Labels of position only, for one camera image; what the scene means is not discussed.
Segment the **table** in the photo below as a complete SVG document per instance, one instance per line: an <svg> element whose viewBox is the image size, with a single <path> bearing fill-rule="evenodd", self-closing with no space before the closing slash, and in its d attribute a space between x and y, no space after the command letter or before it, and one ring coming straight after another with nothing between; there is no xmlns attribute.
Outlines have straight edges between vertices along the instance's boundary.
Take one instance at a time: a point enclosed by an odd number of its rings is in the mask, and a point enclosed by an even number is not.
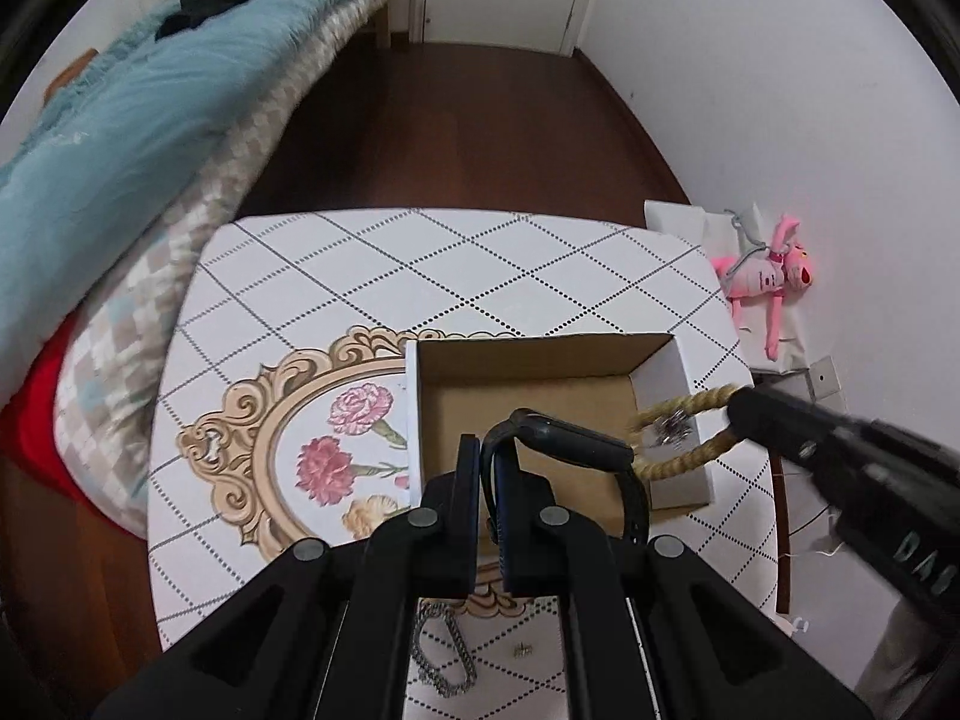
<svg viewBox="0 0 960 720"><path fill-rule="evenodd" d="M709 262L674 237L435 209L223 227L181 310L152 431L149 560L163 646L291 539L361 538L407 505L405 338L664 331L682 339L696 386L750 383ZM723 419L710 419L715 432ZM343 453L360 475L344 475ZM771 613L765 453L739 445L712 477L712 505L654 531L681 538ZM496 579L491 567L459 618L483 689L444 700L412 673L408 716L565 717L556 601L515 602ZM427 654L439 662L448 643L428 630L437 640ZM534 652L516 658L517 647ZM458 665L448 667L457 680Z"/></svg>

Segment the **diamond pattern tablecloth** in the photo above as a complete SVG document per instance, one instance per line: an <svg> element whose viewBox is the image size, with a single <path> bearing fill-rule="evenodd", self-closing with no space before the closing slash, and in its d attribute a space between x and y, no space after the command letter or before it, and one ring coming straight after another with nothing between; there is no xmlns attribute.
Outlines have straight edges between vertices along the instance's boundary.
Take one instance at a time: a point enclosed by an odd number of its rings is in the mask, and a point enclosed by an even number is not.
<svg viewBox="0 0 960 720"><path fill-rule="evenodd" d="M355 325L465 335L667 331L683 340L698 388L751 381L709 262L674 237L598 221L432 209L227 225L203 252L186 296L152 432L149 557L165 647L265 565L213 507L210 483L181 456L176 437L221 408L232 383L294 350L326 349ZM704 423L708 433L721 426L720 415ZM712 477L712 505L654 530L683 538L768 611L776 538L765 454L739 445L712 464ZM555 600L539 599L517 617L461 617L479 685L444 700L412 672L408 716L566 717L556 613ZM456 680L445 634L427 630L435 662ZM515 657L520 643L532 647L529 658Z"/></svg>

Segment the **rope handle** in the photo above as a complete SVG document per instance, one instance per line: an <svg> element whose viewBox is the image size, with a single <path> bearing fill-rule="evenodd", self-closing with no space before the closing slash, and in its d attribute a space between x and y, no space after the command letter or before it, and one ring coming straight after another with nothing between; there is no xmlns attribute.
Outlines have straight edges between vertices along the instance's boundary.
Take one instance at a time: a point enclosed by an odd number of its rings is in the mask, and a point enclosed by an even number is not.
<svg viewBox="0 0 960 720"><path fill-rule="evenodd" d="M712 439L707 439L702 445L696 446L682 455L663 463L651 463L651 461L642 457L640 434L643 428L649 427L656 420L666 418L666 416L672 415L678 410L686 413L687 416L693 416L695 413L724 408L738 389L740 389L738 384L727 384L715 389L707 389L704 392L695 392L693 395L682 395L664 400L664 402L638 413L629 425L630 437L635 437L637 440L637 443L631 444L634 447L635 458L632 468L637 477L645 482L670 479L674 476L680 476L682 473L699 469L700 466L705 466L711 460L716 460L725 452L733 449L740 442L740 439L733 435L728 428L724 428Z"/></svg>

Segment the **pink panther plush toy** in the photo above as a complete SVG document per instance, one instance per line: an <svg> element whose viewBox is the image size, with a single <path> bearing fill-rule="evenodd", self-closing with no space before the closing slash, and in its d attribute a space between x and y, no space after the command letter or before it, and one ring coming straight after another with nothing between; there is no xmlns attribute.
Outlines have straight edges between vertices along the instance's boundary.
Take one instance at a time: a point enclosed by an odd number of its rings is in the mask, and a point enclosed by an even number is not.
<svg viewBox="0 0 960 720"><path fill-rule="evenodd" d="M733 323L739 329L740 300L771 295L767 311L766 352L770 360L779 354L779 329L787 287L805 290L813 282L813 267L806 250L796 240L798 218L783 215L765 258L718 257L710 261L731 303Z"/></svg>

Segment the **screw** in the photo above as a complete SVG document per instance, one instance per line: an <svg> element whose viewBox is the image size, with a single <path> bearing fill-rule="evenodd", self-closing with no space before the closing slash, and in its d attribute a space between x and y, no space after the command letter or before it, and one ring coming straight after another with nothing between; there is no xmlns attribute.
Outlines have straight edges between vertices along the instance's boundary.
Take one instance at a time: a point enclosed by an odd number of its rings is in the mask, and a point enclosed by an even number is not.
<svg viewBox="0 0 960 720"><path fill-rule="evenodd" d="M429 528L437 522L437 513L433 509L421 506L407 514L407 522L415 528Z"/></svg>
<svg viewBox="0 0 960 720"><path fill-rule="evenodd" d="M676 536L661 536L654 541L654 549L661 557L680 557L683 555L683 541Z"/></svg>
<svg viewBox="0 0 960 720"><path fill-rule="evenodd" d="M318 538L304 538L294 544L294 557L301 562L310 562L317 560L317 557L323 555L326 547L323 541Z"/></svg>
<svg viewBox="0 0 960 720"><path fill-rule="evenodd" d="M563 506L548 506L541 509L541 521L544 525L565 525L570 522L570 512Z"/></svg>

